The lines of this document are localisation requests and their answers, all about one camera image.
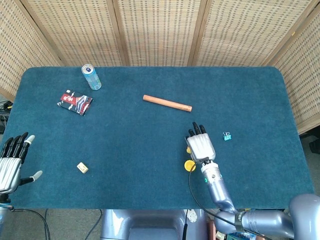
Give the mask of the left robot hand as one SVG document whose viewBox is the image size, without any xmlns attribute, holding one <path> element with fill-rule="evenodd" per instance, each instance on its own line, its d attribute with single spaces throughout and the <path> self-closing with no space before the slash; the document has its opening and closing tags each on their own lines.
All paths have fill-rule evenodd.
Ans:
<svg viewBox="0 0 320 240">
<path fill-rule="evenodd" d="M 21 178 L 21 168 L 30 145 L 35 136 L 28 132 L 15 138 L 8 138 L 0 150 L 0 194 L 9 195 L 17 190 L 19 186 L 35 182 L 43 171 L 39 170 L 34 175 Z"/>
</svg>

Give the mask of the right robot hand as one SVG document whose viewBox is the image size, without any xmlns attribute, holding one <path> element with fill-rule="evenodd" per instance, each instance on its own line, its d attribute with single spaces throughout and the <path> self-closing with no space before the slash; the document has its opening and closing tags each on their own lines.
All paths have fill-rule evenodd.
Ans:
<svg viewBox="0 0 320 240">
<path fill-rule="evenodd" d="M 192 125 L 193 129 L 189 129 L 188 135 L 185 137 L 192 159 L 196 162 L 201 160 L 214 161 L 216 151 L 204 126 L 197 125 L 196 122 L 193 122 Z"/>
</svg>

